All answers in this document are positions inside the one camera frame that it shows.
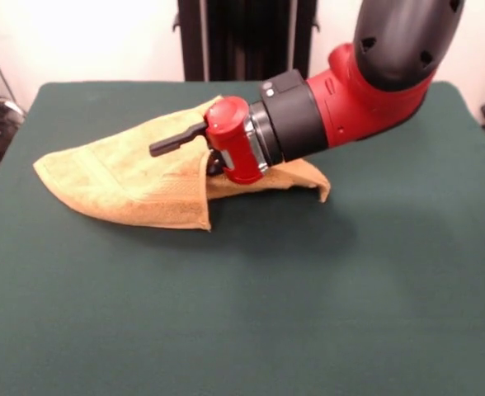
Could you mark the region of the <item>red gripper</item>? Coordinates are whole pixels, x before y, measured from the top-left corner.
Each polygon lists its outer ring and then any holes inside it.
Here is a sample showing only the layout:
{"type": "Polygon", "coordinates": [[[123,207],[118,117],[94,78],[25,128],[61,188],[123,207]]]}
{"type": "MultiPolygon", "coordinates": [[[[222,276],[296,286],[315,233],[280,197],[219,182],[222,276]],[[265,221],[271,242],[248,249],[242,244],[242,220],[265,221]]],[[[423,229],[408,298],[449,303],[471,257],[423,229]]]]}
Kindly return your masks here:
{"type": "Polygon", "coordinates": [[[250,185],[263,178],[267,168],[259,144],[248,137],[246,126],[250,108],[241,97],[223,97],[205,113],[205,121],[188,127],[149,145],[149,154],[156,158],[179,149],[199,136],[207,138],[210,150],[207,175],[224,175],[240,185],[250,185]]]}

